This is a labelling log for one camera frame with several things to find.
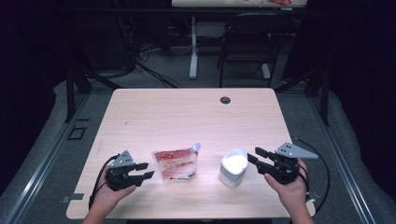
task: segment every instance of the white desk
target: white desk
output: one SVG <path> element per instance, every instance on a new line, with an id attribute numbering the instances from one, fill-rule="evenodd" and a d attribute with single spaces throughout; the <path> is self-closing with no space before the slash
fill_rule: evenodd
<path id="1" fill-rule="evenodd" d="M 227 96 L 227 105 L 220 98 Z M 185 183 L 163 182 L 153 151 L 201 143 L 198 170 Z M 119 202 L 108 218 L 264 218 L 288 217 L 277 194 L 257 168 L 249 165 L 241 184 L 230 189 L 219 180 L 220 162 L 239 147 L 276 149 L 290 136 L 271 89 L 116 90 L 93 142 L 67 216 L 84 218 L 95 179 L 103 163 L 128 149 L 135 162 L 155 171 L 132 195 Z M 315 207 L 308 203 L 311 215 Z"/>
<path id="2" fill-rule="evenodd" d="M 265 7 L 265 8 L 288 8 L 292 9 L 294 7 L 305 7 L 307 0 L 291 0 L 291 4 L 287 6 L 281 6 L 280 4 L 272 3 L 269 0 L 172 0 L 173 7 Z M 219 27 L 209 27 L 209 31 L 213 33 L 213 28 Z M 223 27 L 220 27 L 214 32 L 215 35 L 206 36 L 222 36 Z M 197 53 L 197 23 L 193 17 L 191 20 L 191 64 L 190 64 L 190 78 L 197 78 L 197 66 L 198 66 L 198 53 Z M 269 76 L 269 71 L 267 65 L 262 68 L 264 77 Z"/>

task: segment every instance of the dark background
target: dark background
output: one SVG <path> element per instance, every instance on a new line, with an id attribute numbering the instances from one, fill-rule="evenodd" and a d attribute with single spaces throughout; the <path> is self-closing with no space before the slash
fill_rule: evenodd
<path id="1" fill-rule="evenodd" d="M 84 2 L 85 5 L 79 1 L 56 4 L 88 7 L 89 2 Z M 136 1 L 134 7 L 169 7 L 169 2 L 142 1 L 143 5 L 138 6 Z M 94 3 L 101 7 L 124 7 L 115 5 L 114 1 Z M 136 46 L 131 46 L 125 36 L 130 30 L 120 32 L 120 21 L 113 16 L 48 17 L 38 5 L 53 7 L 51 1 L 2 1 L 0 4 L 0 157 L 3 159 L 0 190 L 3 192 L 50 115 L 56 97 L 52 89 L 65 80 L 71 66 L 76 63 L 92 69 L 131 66 L 135 54 L 144 45 L 142 39 L 167 49 L 167 25 L 178 24 L 180 20 L 176 17 L 135 18 L 134 31 L 144 38 L 134 39 Z M 329 69 L 331 90 L 340 98 L 354 128 L 363 162 L 376 184 L 395 200 L 394 5 L 361 2 L 347 7 L 352 15 L 347 20 L 303 20 L 284 77 L 301 76 L 319 66 L 329 52 L 333 53 Z M 334 1 L 311 1 L 309 10 L 345 9 L 340 6 L 341 3 Z M 341 47 L 334 50 L 334 45 Z"/>

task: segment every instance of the gray carpet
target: gray carpet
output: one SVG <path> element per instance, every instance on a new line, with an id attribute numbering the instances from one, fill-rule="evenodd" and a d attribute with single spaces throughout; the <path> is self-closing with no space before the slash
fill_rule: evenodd
<path id="1" fill-rule="evenodd" d="M 200 47 L 198 78 L 195 80 L 189 79 L 189 53 L 176 54 L 172 51 L 154 50 L 143 64 L 158 73 L 168 75 L 184 88 L 217 87 L 219 85 L 219 70 L 216 68 L 218 48 L 211 45 L 210 40 L 207 41 L 206 45 L 203 44 Z M 274 87 L 281 84 L 280 75 L 282 66 L 287 59 L 288 49 L 288 45 L 286 45 L 281 55 L 281 63 L 278 64 L 279 67 L 276 70 Z M 127 76 L 111 80 L 125 88 L 164 88 L 164 85 L 158 79 L 140 71 L 140 69 L 135 69 Z M 235 83 L 237 86 L 241 84 L 240 80 L 230 79 L 227 81 L 230 86 Z M 62 83 L 55 88 L 57 102 L 51 117 L 21 169 L 1 196 L 1 223 L 8 221 L 10 223 L 80 222 L 70 220 L 65 216 L 68 203 L 62 203 L 62 199 L 74 191 L 112 93 L 112 90 L 102 83 L 96 80 L 91 80 L 91 82 L 94 88 L 92 94 L 80 95 L 78 91 L 76 92 L 78 112 L 69 125 L 64 124 L 67 111 L 65 84 Z M 262 80 L 254 80 L 254 83 L 242 84 L 243 86 L 260 86 L 265 83 Z M 330 169 L 330 191 L 323 206 L 314 216 L 316 223 L 396 223 L 395 202 L 373 182 L 369 172 L 361 162 L 359 144 L 337 97 L 333 94 L 330 96 L 329 122 L 331 126 L 324 127 L 321 120 L 318 119 L 318 100 L 305 98 L 302 93 L 303 87 L 304 83 L 301 83 L 287 92 L 278 94 L 277 98 L 290 135 L 301 138 L 312 145 Z M 80 140 L 67 139 L 73 128 L 85 130 Z M 349 188 L 349 180 L 345 180 L 343 174 L 341 174 L 344 170 L 339 168 L 338 159 L 334 156 L 334 145 L 331 139 L 329 140 L 329 132 L 336 141 L 336 147 L 342 151 L 348 171 L 350 171 L 354 177 L 353 180 L 356 181 L 356 186 L 358 186 L 358 192 L 356 189 Z M 307 148 L 301 142 L 294 142 L 294 144 Z M 57 153 L 50 154 L 54 148 L 57 149 Z M 49 172 L 42 175 L 43 184 L 37 186 L 39 190 L 34 191 L 36 194 L 30 195 L 32 200 L 22 200 L 21 196 L 26 186 L 28 186 L 32 177 L 38 174 L 37 169 L 43 167 L 43 161 L 47 160 L 49 154 L 53 158 L 53 163 L 47 167 Z M 306 163 L 308 165 L 310 188 L 324 195 L 328 184 L 324 163 L 321 160 L 306 160 Z M 362 196 L 363 201 L 367 204 L 356 204 L 353 197 L 357 193 Z M 323 196 L 319 198 L 315 202 L 315 206 L 318 207 L 323 199 Z M 361 206 L 368 207 L 372 217 L 364 217 L 365 214 L 357 209 Z M 125 223 L 125 220 L 107 220 L 106 223 Z M 273 223 L 289 223 L 289 220 L 287 218 L 274 218 Z"/>

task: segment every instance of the black chair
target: black chair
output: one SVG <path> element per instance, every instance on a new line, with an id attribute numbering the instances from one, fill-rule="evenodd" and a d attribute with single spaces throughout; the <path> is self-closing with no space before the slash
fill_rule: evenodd
<path id="1" fill-rule="evenodd" d="M 282 15 L 242 13 L 231 17 L 224 27 L 218 62 L 219 86 L 222 87 L 224 62 L 229 62 L 258 63 L 258 69 L 264 63 L 271 64 L 268 80 L 268 87 L 271 87 L 277 55 L 289 27 L 289 18 Z"/>

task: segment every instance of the plastic pouch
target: plastic pouch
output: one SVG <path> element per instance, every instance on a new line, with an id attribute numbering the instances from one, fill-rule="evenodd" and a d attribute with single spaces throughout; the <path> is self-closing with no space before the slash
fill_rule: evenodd
<path id="1" fill-rule="evenodd" d="M 187 181 L 197 170 L 198 152 L 201 144 L 194 144 L 190 148 L 157 151 L 152 155 L 161 170 L 164 180 Z"/>

